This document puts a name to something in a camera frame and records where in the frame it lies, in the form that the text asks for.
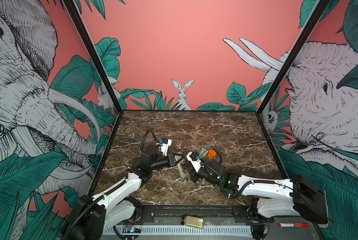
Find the black frame post right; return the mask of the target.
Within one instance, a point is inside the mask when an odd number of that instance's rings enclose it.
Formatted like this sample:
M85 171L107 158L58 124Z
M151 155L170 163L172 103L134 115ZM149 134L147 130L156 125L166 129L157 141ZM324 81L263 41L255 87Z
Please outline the black frame post right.
M291 49L288 57L286 58L285 63L282 65L279 73L277 74L274 82L272 83L268 93L266 94L263 102L261 103L260 107L257 110L257 116L261 115L271 100L272 96L274 95L275 91L278 89L280 84L282 83L283 79L286 76L286 73L292 66L293 62L295 61L296 57L299 55L303 45L306 43L308 38L310 37L311 33L313 32L315 26L319 22L321 16L323 15L324 11L326 10L327 6L329 5L330 0L320 0L317 1L315 4L312 12L310 13L306 24L304 25L303 30L299 34L293 48Z

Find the green owl puzzle piece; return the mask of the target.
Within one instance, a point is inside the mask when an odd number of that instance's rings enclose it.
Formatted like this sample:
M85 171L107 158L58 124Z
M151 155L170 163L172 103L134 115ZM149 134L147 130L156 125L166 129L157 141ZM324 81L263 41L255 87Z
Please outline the green owl puzzle piece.
M202 148L199 151L199 156L201 157L202 160L206 159L208 157L209 151L207 148Z

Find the orange toy brick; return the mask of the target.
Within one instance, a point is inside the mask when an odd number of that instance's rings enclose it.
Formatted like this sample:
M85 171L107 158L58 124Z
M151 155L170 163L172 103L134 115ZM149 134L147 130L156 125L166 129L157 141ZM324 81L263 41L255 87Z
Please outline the orange toy brick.
M209 150L207 154L207 158L213 159L217 156L217 152L215 150Z

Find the black frame post left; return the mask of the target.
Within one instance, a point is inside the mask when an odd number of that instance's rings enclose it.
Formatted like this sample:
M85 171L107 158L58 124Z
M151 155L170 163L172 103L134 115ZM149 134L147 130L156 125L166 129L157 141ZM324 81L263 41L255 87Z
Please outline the black frame post left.
M63 3L65 5L72 21L73 21L73 23L74 23L78 33L79 33L80 38L83 41L83 44L89 54L90 59L92 60L96 70L98 71L100 79L104 83L104 86L105 86L105 88L111 98L111 101L114 105L114 108L116 109L116 111L119 114L122 114L123 110L122 110L120 103L113 91L113 87L109 82L108 75L106 74L106 71L105 71L104 66L101 62L101 59L98 56L95 45L93 44L92 39L89 36L88 31L84 25L84 22L80 16L80 13L79 13L78 9L76 8L77 7L76 2L71 1L71 0L64 0Z

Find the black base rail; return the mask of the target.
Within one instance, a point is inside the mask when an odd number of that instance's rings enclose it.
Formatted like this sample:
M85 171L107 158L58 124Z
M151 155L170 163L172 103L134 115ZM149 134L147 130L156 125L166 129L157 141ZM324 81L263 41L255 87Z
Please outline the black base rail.
M267 223L268 219L249 212L249 206L215 205L143 205L137 223L152 223L158 217L173 218L193 216L199 218L233 218L236 223Z

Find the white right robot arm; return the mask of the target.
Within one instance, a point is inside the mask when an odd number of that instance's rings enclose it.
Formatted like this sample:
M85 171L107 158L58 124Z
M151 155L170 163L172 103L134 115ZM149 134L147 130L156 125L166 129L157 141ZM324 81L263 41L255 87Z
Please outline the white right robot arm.
M297 216L315 224L329 223L325 192L303 176L282 180L253 178L230 173L215 160L186 160L182 168L191 181L207 181L219 187L228 199L257 197L248 209L251 215L262 218Z

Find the red marker pen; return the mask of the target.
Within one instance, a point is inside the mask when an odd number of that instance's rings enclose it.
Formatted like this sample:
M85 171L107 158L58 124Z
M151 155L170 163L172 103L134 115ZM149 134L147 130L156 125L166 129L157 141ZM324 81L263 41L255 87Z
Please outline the red marker pen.
M278 223L281 228L309 228L308 223Z

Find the black frame post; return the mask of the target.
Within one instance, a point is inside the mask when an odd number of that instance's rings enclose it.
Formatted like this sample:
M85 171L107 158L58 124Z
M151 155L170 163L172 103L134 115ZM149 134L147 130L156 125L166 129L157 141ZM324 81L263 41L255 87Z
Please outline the black frame post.
M303 30L299 34L293 48L291 49L288 57L286 58L285 63L282 65L279 73L277 74L274 82L272 83L268 93L266 94L263 102L261 103L260 107L257 110L257 116L261 115L271 100L272 96L274 95L275 91L278 89L280 84L282 83L283 79L286 76L286 73L292 66L293 62L295 61L296 57L299 55L303 45L306 43L308 38L310 37L311 33L313 32L315 26L319 22L321 16L323 15L324 11L326 10L327 6L329 5L330 0L320 0L317 1L315 4L312 12L310 13L306 24L304 25Z
M89 54L90 59L92 60L96 70L98 71L100 79L104 83L104 86L105 86L105 88L111 98L111 101L114 105L114 108L116 109L116 111L119 114L122 114L123 110L122 110L120 103L113 91L113 87L109 82L108 75L106 74L106 71L105 71L104 66L101 62L101 59L98 56L95 45L93 44L92 39L89 36L88 31L84 25L84 22L80 16L80 13L79 13L78 9L76 8L77 7L76 2L71 1L71 0L64 0L63 3L65 5L72 21L73 21L73 23L74 23L78 33L79 33L80 38L83 41L83 44Z

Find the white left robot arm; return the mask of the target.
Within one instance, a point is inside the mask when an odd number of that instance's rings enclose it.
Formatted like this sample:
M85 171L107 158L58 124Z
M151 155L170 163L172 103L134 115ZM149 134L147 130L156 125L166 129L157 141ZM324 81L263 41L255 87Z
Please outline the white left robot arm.
M183 154L167 154L166 144L148 146L125 177L107 190L78 199L62 232L63 240L99 240L110 228L125 221L138 220L141 203L130 196L152 177L153 171L174 167Z

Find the grey remote control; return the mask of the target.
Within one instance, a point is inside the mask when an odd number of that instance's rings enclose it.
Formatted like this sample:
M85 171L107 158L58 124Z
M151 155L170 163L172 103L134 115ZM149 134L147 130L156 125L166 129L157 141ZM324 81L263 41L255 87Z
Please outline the grey remote control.
M185 162L185 160L186 160L185 157L175 155L175 162L178 162L176 166L180 174L180 177L182 180L188 181L190 179L189 178L190 175L187 172L187 170L183 167L183 163Z

